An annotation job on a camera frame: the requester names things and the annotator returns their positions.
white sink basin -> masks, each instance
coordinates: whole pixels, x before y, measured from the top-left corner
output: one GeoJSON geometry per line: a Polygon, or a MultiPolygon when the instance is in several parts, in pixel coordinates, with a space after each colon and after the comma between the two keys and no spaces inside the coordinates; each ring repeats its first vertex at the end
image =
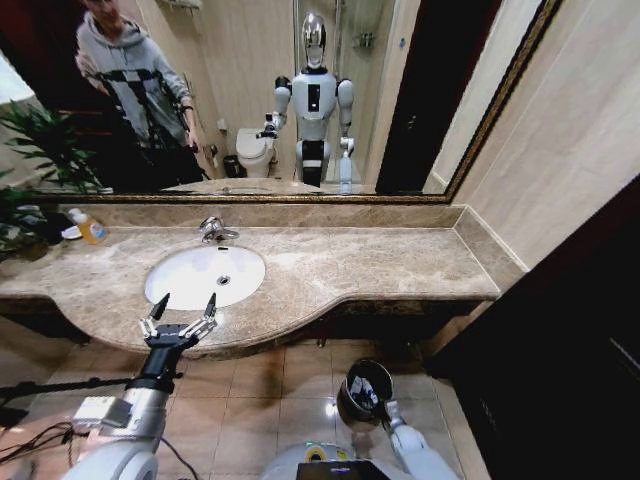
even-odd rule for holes
{"type": "Polygon", "coordinates": [[[216,306],[244,300],[264,280],[264,261],[239,247],[197,247],[159,263],[147,277],[144,294],[152,303],[171,294],[170,310],[204,310],[216,292],[216,306]]]}

liquid soap dispenser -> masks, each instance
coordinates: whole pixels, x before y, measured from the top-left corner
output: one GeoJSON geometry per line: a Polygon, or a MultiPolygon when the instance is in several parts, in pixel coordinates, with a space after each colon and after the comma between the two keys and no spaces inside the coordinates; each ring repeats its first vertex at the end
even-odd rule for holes
{"type": "Polygon", "coordinates": [[[69,215],[71,215],[71,219],[90,245],[96,245],[107,238],[107,229],[104,225],[82,212],[79,208],[69,210],[69,215]]]}

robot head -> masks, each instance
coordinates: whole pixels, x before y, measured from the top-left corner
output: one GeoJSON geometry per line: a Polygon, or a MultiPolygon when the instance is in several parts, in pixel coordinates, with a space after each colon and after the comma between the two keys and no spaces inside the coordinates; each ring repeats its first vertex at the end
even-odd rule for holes
{"type": "Polygon", "coordinates": [[[324,47],[327,44],[327,31],[324,20],[315,13],[308,13],[302,24],[302,43],[307,54],[307,66],[315,70],[322,66],[324,47]]]}

mirror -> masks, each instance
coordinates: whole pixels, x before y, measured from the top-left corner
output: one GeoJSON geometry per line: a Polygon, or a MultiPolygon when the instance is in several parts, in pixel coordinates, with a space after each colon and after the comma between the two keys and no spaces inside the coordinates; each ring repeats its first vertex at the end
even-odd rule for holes
{"type": "Polygon", "coordinates": [[[450,201],[555,2],[507,3],[5,0],[0,187],[450,201]]]}

faucet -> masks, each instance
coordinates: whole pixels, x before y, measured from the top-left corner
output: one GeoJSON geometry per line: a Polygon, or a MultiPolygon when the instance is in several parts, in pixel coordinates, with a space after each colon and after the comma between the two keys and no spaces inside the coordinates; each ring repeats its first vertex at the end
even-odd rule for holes
{"type": "Polygon", "coordinates": [[[203,233],[202,243],[211,243],[213,240],[233,240],[238,238],[240,234],[224,228],[222,219],[218,217],[209,217],[200,224],[200,233],[203,233]]]}

